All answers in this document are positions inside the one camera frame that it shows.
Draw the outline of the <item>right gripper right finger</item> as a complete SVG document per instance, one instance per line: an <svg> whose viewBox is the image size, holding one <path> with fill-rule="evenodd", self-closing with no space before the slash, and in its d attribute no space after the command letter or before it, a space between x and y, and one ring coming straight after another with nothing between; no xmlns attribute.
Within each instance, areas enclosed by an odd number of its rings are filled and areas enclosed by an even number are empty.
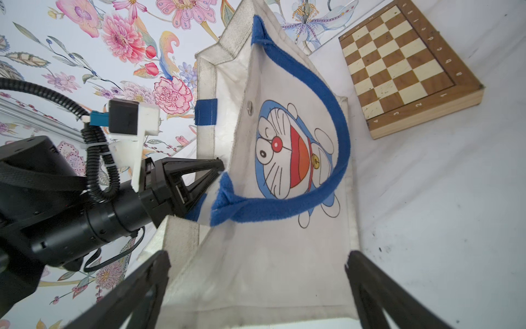
<svg viewBox="0 0 526 329"><path fill-rule="evenodd" d="M449 328L360 251L350 252L345 266L363 328Z"/></svg>

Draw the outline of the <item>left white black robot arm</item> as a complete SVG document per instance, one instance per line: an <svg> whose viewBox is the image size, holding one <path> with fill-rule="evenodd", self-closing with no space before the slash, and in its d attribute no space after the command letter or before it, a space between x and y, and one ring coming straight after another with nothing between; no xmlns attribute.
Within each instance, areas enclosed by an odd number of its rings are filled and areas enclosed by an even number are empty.
<svg viewBox="0 0 526 329"><path fill-rule="evenodd" d="M197 219L206 189L224 169L219 159L142 160L139 188L124 182L107 202L45 136L1 148L1 312L33 294L46 266L97 270L86 256L175 215Z"/></svg>

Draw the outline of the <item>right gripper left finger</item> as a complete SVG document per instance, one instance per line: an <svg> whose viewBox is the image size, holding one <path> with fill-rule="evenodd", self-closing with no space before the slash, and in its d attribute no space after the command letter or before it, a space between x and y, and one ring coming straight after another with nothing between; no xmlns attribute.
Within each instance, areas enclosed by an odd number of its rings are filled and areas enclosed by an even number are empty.
<svg viewBox="0 0 526 329"><path fill-rule="evenodd" d="M67 328L155 328L170 267L168 252L156 252Z"/></svg>

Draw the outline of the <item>white canvas cartoon pouch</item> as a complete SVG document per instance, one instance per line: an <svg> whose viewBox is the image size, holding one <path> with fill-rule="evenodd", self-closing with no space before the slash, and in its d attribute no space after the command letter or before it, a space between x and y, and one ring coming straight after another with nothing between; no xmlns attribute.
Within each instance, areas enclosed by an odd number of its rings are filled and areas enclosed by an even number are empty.
<svg viewBox="0 0 526 329"><path fill-rule="evenodd" d="M357 318L347 100L264 1L242 1L197 68L197 156L225 169L193 209L209 230L176 266L157 326Z"/></svg>

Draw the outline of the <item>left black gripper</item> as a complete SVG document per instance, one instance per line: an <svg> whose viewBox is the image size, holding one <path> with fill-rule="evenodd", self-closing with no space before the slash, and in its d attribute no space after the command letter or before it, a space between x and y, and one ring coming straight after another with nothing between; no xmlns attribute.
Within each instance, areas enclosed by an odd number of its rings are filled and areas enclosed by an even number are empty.
<svg viewBox="0 0 526 329"><path fill-rule="evenodd" d="M141 190L126 182L115 199L94 204L81 199L29 230L32 252L54 267L96 267L101 248L121 237L137 237L167 215L198 218L210 186L225 166L219 158L163 158L145 161ZM187 185L183 177L196 174Z"/></svg>

